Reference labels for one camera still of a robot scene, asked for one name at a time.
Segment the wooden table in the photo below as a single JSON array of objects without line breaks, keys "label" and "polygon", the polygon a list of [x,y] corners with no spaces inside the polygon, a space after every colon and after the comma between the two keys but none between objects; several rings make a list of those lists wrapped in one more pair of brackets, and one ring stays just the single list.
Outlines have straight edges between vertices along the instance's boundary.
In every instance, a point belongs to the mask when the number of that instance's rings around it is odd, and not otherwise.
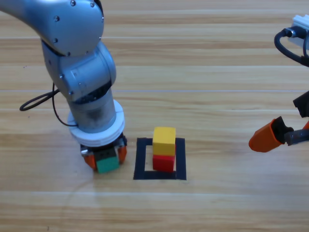
[{"label": "wooden table", "polygon": [[[102,4],[128,138],[125,164],[102,175],[85,164],[51,101],[19,111],[52,82],[39,37],[0,14],[0,231],[309,231],[308,144],[266,154],[248,147],[278,116],[295,129],[307,121],[293,100],[309,89],[309,70],[273,39],[309,13],[308,1]],[[60,94],[56,107],[65,120]],[[136,140],[156,126],[186,139],[187,181],[133,180]]]}]

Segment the red block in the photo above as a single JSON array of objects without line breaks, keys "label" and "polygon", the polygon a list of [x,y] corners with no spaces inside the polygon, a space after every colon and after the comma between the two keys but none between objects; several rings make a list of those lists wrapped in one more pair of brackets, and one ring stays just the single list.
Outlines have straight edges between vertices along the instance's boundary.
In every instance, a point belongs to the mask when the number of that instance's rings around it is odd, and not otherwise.
[{"label": "red block", "polygon": [[153,155],[153,169],[160,172],[172,173],[174,171],[175,156]]}]

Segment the yellow block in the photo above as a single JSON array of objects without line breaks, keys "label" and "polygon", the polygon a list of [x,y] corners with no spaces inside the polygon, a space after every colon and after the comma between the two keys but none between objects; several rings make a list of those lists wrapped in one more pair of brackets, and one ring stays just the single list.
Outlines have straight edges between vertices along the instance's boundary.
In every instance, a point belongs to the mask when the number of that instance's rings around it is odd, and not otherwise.
[{"label": "yellow block", "polygon": [[153,137],[153,155],[175,155],[176,129],[172,127],[156,127]]}]

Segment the white ring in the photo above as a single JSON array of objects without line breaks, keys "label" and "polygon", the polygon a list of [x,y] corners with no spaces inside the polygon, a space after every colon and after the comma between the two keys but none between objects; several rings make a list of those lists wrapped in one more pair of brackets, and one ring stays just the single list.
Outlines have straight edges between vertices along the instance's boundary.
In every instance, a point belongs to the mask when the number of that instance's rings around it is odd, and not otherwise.
[{"label": "white ring", "polygon": [[[114,124],[107,130],[99,133],[86,133],[81,131],[78,127],[70,127],[71,135],[78,143],[89,146],[98,147],[104,146],[114,142],[125,129],[125,114],[121,105],[114,100],[116,110],[116,120]],[[73,115],[70,111],[68,116],[68,124],[75,124]]]}]

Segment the black square outline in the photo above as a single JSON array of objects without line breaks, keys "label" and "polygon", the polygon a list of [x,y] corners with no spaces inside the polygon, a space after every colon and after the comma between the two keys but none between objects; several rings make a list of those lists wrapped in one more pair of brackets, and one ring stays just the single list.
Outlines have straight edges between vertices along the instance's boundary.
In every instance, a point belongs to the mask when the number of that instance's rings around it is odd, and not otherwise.
[{"label": "black square outline", "polygon": [[137,138],[134,180],[187,180],[185,139],[176,138],[176,170],[172,173],[145,171],[146,146],[152,146],[152,138]]}]

